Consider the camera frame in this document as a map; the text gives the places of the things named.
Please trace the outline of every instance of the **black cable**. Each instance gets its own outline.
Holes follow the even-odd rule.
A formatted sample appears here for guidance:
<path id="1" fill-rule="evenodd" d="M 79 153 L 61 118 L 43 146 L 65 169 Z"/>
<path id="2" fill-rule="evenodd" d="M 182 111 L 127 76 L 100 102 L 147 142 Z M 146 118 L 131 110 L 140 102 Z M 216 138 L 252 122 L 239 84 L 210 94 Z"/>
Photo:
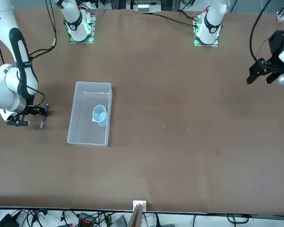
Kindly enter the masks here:
<path id="1" fill-rule="evenodd" d="M 155 215 L 156 215 L 156 227 L 161 227 L 159 216 L 157 215 L 157 213 L 155 213 Z"/>
<path id="2" fill-rule="evenodd" d="M 195 218 L 196 218 L 196 215 L 194 216 L 193 227 L 195 227 Z"/>
<path id="3" fill-rule="evenodd" d="M 51 17 L 51 14 L 49 12 L 49 8 L 48 8 L 48 4 L 47 4 L 47 0 L 45 0 L 45 4 L 46 4 L 46 8 L 47 8 L 47 12 L 48 12 L 48 16 L 49 16 L 49 19 L 51 21 L 51 24 L 52 24 L 52 27 L 53 27 L 53 32 L 54 32 L 54 41 L 53 41 L 53 45 L 48 48 L 48 49 L 39 49 L 39 50 L 36 50 L 32 53 L 29 54 L 29 56 L 31 57 L 31 60 L 43 55 L 43 54 L 46 54 L 48 52 L 50 52 L 53 48 L 55 48 L 55 46 L 57 45 L 57 31 L 56 31 L 56 20 L 55 20 L 55 15 L 53 13 L 53 6 L 52 6 L 52 2 L 51 0 L 49 0 L 50 2 L 50 5 L 51 5 L 51 10 L 52 10 L 52 14 L 53 14 L 53 20 L 52 20 L 52 17 Z M 37 54 L 36 56 L 32 56 L 34 53 L 37 53 L 39 51 L 44 51 L 43 53 L 40 53 L 40 54 Z"/>
<path id="4" fill-rule="evenodd" d="M 18 80 L 19 80 L 21 83 L 23 83 L 23 81 L 19 78 L 18 71 L 17 71 L 17 73 L 16 73 L 16 76 L 17 76 Z M 26 88 L 29 88 L 29 89 L 31 89 L 31 90 L 35 91 L 36 93 L 39 93 L 40 95 L 43 96 L 41 102 L 40 102 L 38 105 L 35 105 L 35 106 L 41 105 L 41 104 L 43 103 L 43 101 L 45 100 L 45 94 L 43 94 L 41 91 L 38 91 L 38 90 L 36 90 L 36 89 L 33 89 L 32 87 L 30 87 L 30 86 L 28 86 L 28 85 L 25 85 L 25 86 L 26 86 Z"/>
<path id="5" fill-rule="evenodd" d="M 170 17 L 166 17 L 166 16 L 163 16 L 163 15 L 160 15 L 160 14 L 152 14 L 152 15 L 156 15 L 158 17 L 163 17 L 165 19 L 168 19 L 168 20 L 172 20 L 172 21 L 175 21 L 175 22 L 178 22 L 180 24 L 183 24 L 183 25 L 186 25 L 186 26 L 192 26 L 192 27 L 197 27 L 197 25 L 191 25 L 191 24 L 188 24 L 188 23 L 185 23 L 185 22 L 182 22 L 182 21 L 179 21 L 179 20 L 175 20 L 173 18 L 170 18 Z"/>
<path id="6" fill-rule="evenodd" d="M 112 216 L 113 214 L 115 214 L 115 212 L 113 212 L 113 213 L 107 215 L 107 218 L 110 217 L 110 216 Z M 98 224 L 96 224 L 94 227 L 100 226 L 100 224 L 101 224 L 104 220 L 105 220 L 105 219 L 101 220 L 101 221 L 100 221 Z"/>
<path id="7" fill-rule="evenodd" d="M 77 218 L 80 217 L 80 214 L 76 214 L 73 210 L 71 210 L 71 212 L 72 212 L 74 215 L 76 215 Z"/>
<path id="8" fill-rule="evenodd" d="M 2 64 L 5 64 L 4 59 L 3 59 L 3 55 L 2 55 L 2 51 L 1 51 L 1 47 L 0 47 L 0 56 L 1 56 Z"/>
<path id="9" fill-rule="evenodd" d="M 203 10 L 203 12 L 205 12 L 205 10 L 207 10 L 209 7 L 210 7 L 210 5 L 209 5 L 208 7 L 206 7 L 206 8 Z"/>
<path id="10" fill-rule="evenodd" d="M 184 15 L 185 17 L 187 17 L 188 19 L 193 20 L 193 19 L 195 18 L 195 17 L 191 17 L 191 16 L 187 15 L 187 13 L 186 13 L 185 11 L 181 10 L 181 9 L 179 9 L 178 12 L 183 13 L 183 15 Z"/>
<path id="11" fill-rule="evenodd" d="M 41 225 L 41 222 L 40 222 L 40 220 L 39 220 L 39 217 L 38 217 L 38 214 L 40 213 L 41 211 L 35 211 L 35 215 L 33 216 L 33 220 L 32 220 L 32 222 L 34 223 L 34 219 L 36 219 L 37 220 L 37 222 L 39 223 L 39 225 L 40 225 L 40 227 L 43 227 L 42 225 Z"/>
<path id="12" fill-rule="evenodd" d="M 11 214 L 11 216 L 13 216 L 15 213 L 17 213 L 18 211 L 22 211 L 22 209 L 19 209 L 19 210 L 16 210 L 15 212 L 13 212 L 12 214 Z"/>
<path id="13" fill-rule="evenodd" d="M 31 215 L 31 214 L 32 214 L 31 210 L 28 209 L 28 211 L 27 211 L 27 217 L 26 217 L 25 219 L 27 220 L 27 224 L 28 224 L 29 227 L 32 227 L 32 226 L 29 224 L 29 222 L 28 222 L 28 217 L 29 217 L 29 215 Z"/>
<path id="14" fill-rule="evenodd" d="M 65 222 L 65 225 L 71 227 L 71 226 L 66 222 L 66 218 L 65 218 L 65 213 L 64 213 L 64 211 L 62 211 L 62 215 L 63 215 L 63 220 L 64 220 L 64 222 Z"/>
<path id="15" fill-rule="evenodd" d="M 261 18 L 261 16 L 262 16 L 262 14 L 264 13 L 265 9 L 267 8 L 267 6 L 269 5 L 270 2 L 271 2 L 271 0 L 268 0 L 268 1 L 266 2 L 265 6 L 263 7 L 263 9 L 261 10 L 261 12 L 259 13 L 259 15 L 258 15 L 258 17 L 257 17 L 257 19 L 256 19 L 256 21 L 255 21 L 255 23 L 254 23 L 254 25 L 253 25 L 253 27 L 252 27 L 252 29 L 251 29 L 250 38 L 249 38 L 249 50 L 250 50 L 250 54 L 251 54 L 252 58 L 255 60 L 255 62 L 258 62 L 258 64 L 259 64 L 261 67 L 263 67 L 263 68 L 265 68 L 265 69 L 272 70 L 272 71 L 276 71 L 276 70 L 277 70 L 276 68 L 266 66 L 266 65 L 264 65 L 262 62 L 260 62 L 260 61 L 255 57 L 255 55 L 254 55 L 254 53 L 253 53 L 253 51 L 252 51 L 252 37 L 253 37 L 254 31 L 255 31 L 255 28 L 256 28 L 256 26 L 257 26 L 257 24 L 258 24 L 258 22 L 259 22 L 259 20 L 260 20 L 260 18 Z"/>
<path id="16" fill-rule="evenodd" d="M 230 223 L 234 224 L 234 227 L 236 227 L 236 224 L 246 224 L 249 221 L 249 217 L 248 216 L 246 217 L 245 221 L 236 221 L 235 216 L 233 216 L 232 214 L 228 214 L 226 217 L 227 217 L 227 220 Z"/>
<path id="17" fill-rule="evenodd" d="M 100 224 L 100 221 L 101 221 L 101 216 L 102 214 L 100 214 L 100 216 L 98 216 L 98 223 Z"/>

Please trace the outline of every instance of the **transparent storage bin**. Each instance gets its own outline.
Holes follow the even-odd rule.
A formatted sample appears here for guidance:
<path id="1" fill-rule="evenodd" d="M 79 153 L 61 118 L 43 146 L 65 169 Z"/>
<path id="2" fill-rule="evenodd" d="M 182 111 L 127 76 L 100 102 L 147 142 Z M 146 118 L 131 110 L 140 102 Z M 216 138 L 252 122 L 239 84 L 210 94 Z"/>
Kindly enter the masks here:
<path id="1" fill-rule="evenodd" d="M 78 81 L 72 103 L 67 142 L 107 147 L 112 99 L 113 92 L 110 83 Z M 93 110 L 97 105 L 103 105 L 107 110 L 105 127 L 93 122 Z"/>

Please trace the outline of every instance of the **electronic device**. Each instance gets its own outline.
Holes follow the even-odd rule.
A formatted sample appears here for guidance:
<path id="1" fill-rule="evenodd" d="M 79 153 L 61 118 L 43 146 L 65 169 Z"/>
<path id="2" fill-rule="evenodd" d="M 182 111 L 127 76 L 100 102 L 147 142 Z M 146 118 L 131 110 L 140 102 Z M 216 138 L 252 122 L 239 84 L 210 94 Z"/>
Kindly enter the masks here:
<path id="1" fill-rule="evenodd" d="M 126 2 L 126 9 L 131 9 L 131 1 Z M 134 1 L 133 10 L 140 13 L 155 13 L 160 12 L 161 9 L 161 1 Z"/>

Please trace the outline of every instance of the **marker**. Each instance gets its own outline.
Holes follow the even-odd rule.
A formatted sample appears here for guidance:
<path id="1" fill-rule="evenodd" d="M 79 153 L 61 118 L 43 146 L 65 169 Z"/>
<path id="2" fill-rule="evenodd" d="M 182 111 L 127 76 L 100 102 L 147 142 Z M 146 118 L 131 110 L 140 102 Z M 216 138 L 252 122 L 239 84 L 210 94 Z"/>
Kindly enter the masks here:
<path id="1" fill-rule="evenodd" d="M 48 104 L 45 105 L 45 112 L 47 113 L 47 111 L 48 111 Z M 46 118 L 45 116 L 42 116 L 41 118 L 40 129 L 42 129 L 44 126 L 45 118 Z"/>

